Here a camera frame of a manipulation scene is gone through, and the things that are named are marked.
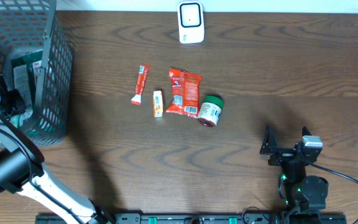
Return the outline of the green lid white jar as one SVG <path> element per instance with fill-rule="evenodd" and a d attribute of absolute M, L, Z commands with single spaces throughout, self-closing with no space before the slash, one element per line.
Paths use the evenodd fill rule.
<path fill-rule="evenodd" d="M 224 102 L 220 97 L 207 95 L 201 104 L 200 112 L 198 113 L 197 121 L 203 126 L 213 128 L 217 125 Z"/>

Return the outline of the orange red snack pouch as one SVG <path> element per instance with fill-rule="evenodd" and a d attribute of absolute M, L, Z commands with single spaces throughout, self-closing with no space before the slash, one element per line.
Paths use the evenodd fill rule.
<path fill-rule="evenodd" d="M 201 75 L 171 68 L 169 77 L 172 84 L 173 101 L 166 109 L 166 112 L 197 118 Z"/>

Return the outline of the small orange juice box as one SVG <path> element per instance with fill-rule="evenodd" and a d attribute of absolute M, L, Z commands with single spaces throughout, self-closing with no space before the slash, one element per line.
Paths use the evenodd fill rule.
<path fill-rule="evenodd" d="M 161 118 L 163 116 L 163 96 L 161 90 L 153 92 L 154 117 Z"/>

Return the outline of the red snack stick packet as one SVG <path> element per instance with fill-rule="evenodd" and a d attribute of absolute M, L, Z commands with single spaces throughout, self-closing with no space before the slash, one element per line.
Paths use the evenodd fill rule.
<path fill-rule="evenodd" d="M 145 83 L 149 75 L 150 67 L 146 64 L 139 66 L 139 75 L 135 86 L 135 95 L 131 99 L 133 105 L 141 105 L 142 94 L 145 88 Z"/>

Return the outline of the green snack packet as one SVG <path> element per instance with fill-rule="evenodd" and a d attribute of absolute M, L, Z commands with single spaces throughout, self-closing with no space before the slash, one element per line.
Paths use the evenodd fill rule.
<path fill-rule="evenodd" d="M 36 92 L 36 85 L 38 77 L 41 74 L 40 68 L 42 65 L 42 50 L 38 50 L 35 52 L 26 53 L 21 57 L 16 57 L 11 60 L 12 71 L 13 68 L 26 65 L 27 66 L 27 73 L 29 76 L 29 83 L 30 83 L 30 90 L 31 90 L 31 97 L 32 97 L 32 109 L 27 110 L 25 107 L 25 111 L 19 115 L 19 122 L 18 127 L 22 126 L 29 118 L 32 116 L 34 112 L 34 103 L 35 103 L 35 92 Z"/>

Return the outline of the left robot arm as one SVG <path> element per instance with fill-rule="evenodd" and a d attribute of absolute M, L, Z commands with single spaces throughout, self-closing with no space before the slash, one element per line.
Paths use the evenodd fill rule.
<path fill-rule="evenodd" d="M 39 148 L 8 120 L 25 109 L 20 93 L 9 91 L 0 78 L 0 192 L 32 198 L 66 223 L 114 223 L 90 199 L 58 180 Z"/>

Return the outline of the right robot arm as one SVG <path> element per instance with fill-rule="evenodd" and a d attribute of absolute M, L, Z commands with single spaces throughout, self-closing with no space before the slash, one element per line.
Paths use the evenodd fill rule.
<path fill-rule="evenodd" d="M 279 196 L 287 208 L 272 215 L 270 223 L 321 223 L 320 211 L 326 208 L 328 181 L 306 174 L 306 166 L 316 161 L 323 149 L 320 137 L 302 128 L 301 141 L 292 148 L 279 147 L 273 127 L 267 126 L 260 153 L 269 155 L 270 166 L 281 167 Z"/>

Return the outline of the white barcode scanner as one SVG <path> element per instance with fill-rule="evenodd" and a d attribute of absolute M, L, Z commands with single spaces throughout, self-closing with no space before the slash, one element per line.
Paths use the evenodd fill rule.
<path fill-rule="evenodd" d="M 179 41 L 197 44 L 204 41 L 203 5 L 199 1 L 182 1 L 177 7 Z"/>

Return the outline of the white label packet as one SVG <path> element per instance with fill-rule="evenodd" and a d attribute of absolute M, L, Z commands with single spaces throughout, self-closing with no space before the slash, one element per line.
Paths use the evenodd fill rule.
<path fill-rule="evenodd" d="M 14 73 L 14 87 L 17 89 L 24 100 L 27 110 L 32 109 L 32 97 L 29 83 L 29 76 L 27 73 L 27 66 L 20 65 L 13 68 Z"/>

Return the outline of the grey plastic mesh basket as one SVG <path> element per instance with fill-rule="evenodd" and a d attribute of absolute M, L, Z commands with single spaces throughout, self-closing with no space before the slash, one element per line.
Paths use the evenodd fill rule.
<path fill-rule="evenodd" d="M 73 54 L 55 15 L 56 0 L 0 0 L 0 75 L 14 87 L 12 60 L 41 51 L 31 88 L 33 113 L 20 130 L 36 145 L 58 144 L 67 124 Z"/>

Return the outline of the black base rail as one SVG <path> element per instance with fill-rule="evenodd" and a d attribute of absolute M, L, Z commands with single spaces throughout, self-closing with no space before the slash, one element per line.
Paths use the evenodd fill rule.
<path fill-rule="evenodd" d="M 117 213 L 117 224 L 244 224 L 244 223 L 322 223 L 346 224 L 344 215 L 291 215 L 289 220 L 279 214 L 246 213 L 245 215 L 141 215 L 138 213 Z"/>

